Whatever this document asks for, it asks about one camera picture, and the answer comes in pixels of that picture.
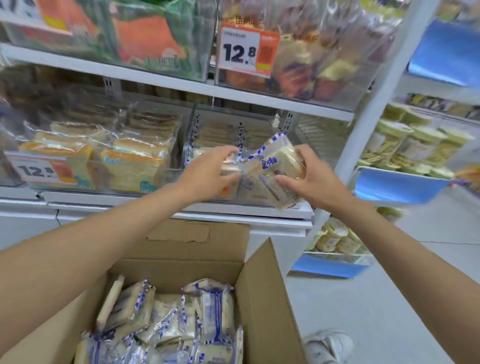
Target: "white floor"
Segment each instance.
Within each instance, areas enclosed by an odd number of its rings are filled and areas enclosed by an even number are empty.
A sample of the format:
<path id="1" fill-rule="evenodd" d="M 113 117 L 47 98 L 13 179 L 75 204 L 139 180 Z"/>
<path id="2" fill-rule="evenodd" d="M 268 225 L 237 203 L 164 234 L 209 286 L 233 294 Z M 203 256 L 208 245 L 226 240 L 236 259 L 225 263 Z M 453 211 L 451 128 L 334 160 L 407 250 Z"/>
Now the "white floor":
<path id="1" fill-rule="evenodd" d="M 446 190 L 398 225 L 480 283 L 480 203 Z M 286 285 L 300 333 L 346 331 L 350 364 L 452 364 L 378 263 L 354 279 L 289 275 Z"/>

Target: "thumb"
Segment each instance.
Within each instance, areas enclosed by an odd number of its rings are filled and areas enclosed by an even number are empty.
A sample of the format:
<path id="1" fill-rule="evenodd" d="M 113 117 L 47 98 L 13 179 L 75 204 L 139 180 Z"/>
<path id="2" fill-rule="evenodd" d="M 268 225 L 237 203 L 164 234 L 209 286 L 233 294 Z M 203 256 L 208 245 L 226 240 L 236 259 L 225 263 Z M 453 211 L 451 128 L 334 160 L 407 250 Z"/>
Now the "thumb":
<path id="1" fill-rule="evenodd" d="M 275 180 L 278 182 L 279 185 L 287 187 L 288 189 L 297 193 L 300 193 L 302 181 L 283 175 L 275 176 Z"/>
<path id="2" fill-rule="evenodd" d="M 228 174 L 226 176 L 220 177 L 220 180 L 222 181 L 222 187 L 227 187 L 230 186 L 231 184 L 234 184 L 236 181 L 240 179 L 241 173 L 240 172 L 235 172 Z"/>

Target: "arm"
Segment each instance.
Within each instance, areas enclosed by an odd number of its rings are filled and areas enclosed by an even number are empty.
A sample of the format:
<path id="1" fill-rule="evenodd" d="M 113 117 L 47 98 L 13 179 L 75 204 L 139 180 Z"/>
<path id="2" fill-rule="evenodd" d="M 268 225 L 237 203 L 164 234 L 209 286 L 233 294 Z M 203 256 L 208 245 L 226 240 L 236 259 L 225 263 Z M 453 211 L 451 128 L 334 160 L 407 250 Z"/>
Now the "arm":
<path id="1" fill-rule="evenodd" d="M 216 196 L 239 176 L 220 176 L 232 146 L 191 163 L 176 183 L 0 251 L 0 357 L 90 287 L 163 220 Z"/>
<path id="2" fill-rule="evenodd" d="M 480 285 L 352 196 L 308 146 L 297 152 L 305 180 L 277 176 L 278 182 L 355 231 L 456 364 L 480 363 Z"/>

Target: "white metal pole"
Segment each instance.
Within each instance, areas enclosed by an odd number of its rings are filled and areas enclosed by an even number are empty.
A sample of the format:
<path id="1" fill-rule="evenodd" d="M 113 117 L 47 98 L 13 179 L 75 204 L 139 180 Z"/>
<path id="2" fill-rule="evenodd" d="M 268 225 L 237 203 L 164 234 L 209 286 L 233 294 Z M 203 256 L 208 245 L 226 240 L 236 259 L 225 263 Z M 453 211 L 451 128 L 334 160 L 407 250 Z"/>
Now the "white metal pole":
<path id="1" fill-rule="evenodd" d="M 372 98 L 358 117 L 336 164 L 335 172 L 343 183 L 348 182 L 360 154 L 382 115 L 385 105 L 390 100 L 413 52 L 420 43 L 421 37 L 434 16 L 440 1 L 414 0 L 405 14 L 402 26 L 392 45 L 393 55 L 377 76 L 372 90 Z M 316 233 L 322 228 L 329 216 L 328 212 L 316 209 L 313 228 L 307 234 L 303 243 L 299 244 L 297 255 L 292 257 L 292 265 L 302 255 L 309 242 L 315 238 Z"/>

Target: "open cardboard box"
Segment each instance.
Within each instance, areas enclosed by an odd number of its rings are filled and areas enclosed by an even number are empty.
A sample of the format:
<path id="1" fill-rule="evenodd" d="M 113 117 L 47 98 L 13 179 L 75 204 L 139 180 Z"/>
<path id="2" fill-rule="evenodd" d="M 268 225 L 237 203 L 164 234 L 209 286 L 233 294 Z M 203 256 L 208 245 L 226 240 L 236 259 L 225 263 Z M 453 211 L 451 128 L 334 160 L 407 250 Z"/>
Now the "open cardboard box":
<path id="1" fill-rule="evenodd" d="M 236 322 L 244 328 L 244 363 L 307 363 L 287 290 L 268 239 L 244 263 L 248 225 L 170 219 L 49 321 L 7 352 L 0 364 L 70 364 L 80 334 L 91 330 L 109 278 L 130 285 L 144 278 L 157 293 L 181 293 L 212 278 L 235 287 Z"/>

